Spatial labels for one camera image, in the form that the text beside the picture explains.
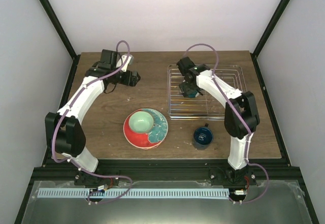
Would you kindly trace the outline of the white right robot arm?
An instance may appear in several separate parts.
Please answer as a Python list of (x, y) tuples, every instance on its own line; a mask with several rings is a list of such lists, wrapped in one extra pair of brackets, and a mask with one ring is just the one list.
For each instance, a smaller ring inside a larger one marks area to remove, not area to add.
[(225, 177), (232, 185), (240, 183), (244, 178), (241, 169), (248, 165), (250, 142), (260, 123), (254, 94), (228, 85), (214, 69), (206, 64), (195, 65), (189, 57), (180, 59), (176, 66), (183, 76), (179, 88), (185, 98), (194, 98), (203, 90), (224, 107), (224, 127), (231, 137), (227, 161), (232, 167)]

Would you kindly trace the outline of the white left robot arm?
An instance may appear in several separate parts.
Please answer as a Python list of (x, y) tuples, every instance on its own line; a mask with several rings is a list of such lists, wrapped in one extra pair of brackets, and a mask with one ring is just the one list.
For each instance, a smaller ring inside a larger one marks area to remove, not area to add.
[(53, 159), (58, 163), (57, 154), (65, 161), (75, 163), (80, 170), (87, 171), (86, 180), (99, 185), (104, 173), (98, 169), (99, 161), (86, 148), (86, 136), (82, 121), (87, 111), (99, 95), (106, 92), (109, 84), (136, 86), (141, 77), (136, 71), (128, 70), (134, 57), (118, 51), (104, 49), (101, 59), (86, 72), (81, 85), (70, 100), (56, 113), (49, 112), (45, 117), (47, 145)]

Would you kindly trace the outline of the white bowl with blue rim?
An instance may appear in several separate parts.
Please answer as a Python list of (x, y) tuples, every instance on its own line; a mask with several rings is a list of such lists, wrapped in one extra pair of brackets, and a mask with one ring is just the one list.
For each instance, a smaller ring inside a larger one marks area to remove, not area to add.
[(198, 97), (200, 95), (200, 93), (199, 92), (197, 92), (197, 91), (194, 91), (194, 92), (192, 92), (188, 97), (190, 98), (190, 99), (193, 99), (193, 98), (196, 98), (196, 97)]

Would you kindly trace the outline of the wire dish rack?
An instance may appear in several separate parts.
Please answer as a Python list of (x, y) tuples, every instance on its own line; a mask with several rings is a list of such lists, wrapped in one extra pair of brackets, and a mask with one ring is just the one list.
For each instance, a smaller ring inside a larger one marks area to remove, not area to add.
[[(246, 91), (242, 68), (218, 65), (216, 75), (235, 89)], [(172, 120), (224, 120), (224, 107), (212, 95), (201, 91), (194, 98), (185, 98), (179, 84), (183, 77), (176, 65), (168, 66), (168, 115)]]

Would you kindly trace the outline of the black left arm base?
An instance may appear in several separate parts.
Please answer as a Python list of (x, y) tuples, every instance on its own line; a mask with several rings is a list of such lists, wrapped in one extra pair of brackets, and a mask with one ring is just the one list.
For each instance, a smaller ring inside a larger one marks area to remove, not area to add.
[(89, 175), (83, 171), (73, 171), (75, 175), (74, 184), (75, 185), (83, 185), (86, 187), (98, 187), (100, 185), (108, 185), (108, 186), (114, 186), (116, 185), (119, 180), (113, 178), (102, 178), (102, 177), (96, 177)]

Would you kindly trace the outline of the light green ceramic bowl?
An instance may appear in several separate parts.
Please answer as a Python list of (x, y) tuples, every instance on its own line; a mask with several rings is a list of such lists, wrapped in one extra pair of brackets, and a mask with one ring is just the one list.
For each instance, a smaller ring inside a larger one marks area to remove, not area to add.
[(128, 124), (133, 132), (142, 134), (152, 129), (154, 119), (146, 111), (137, 111), (131, 115)]

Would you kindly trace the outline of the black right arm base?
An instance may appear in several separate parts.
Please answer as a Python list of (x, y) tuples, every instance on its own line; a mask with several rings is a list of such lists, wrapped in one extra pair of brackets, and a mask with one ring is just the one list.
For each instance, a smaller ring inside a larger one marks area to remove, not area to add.
[(256, 180), (251, 178), (248, 167), (234, 170), (230, 166), (213, 167), (209, 169), (210, 179), (213, 183), (223, 186), (256, 185)]

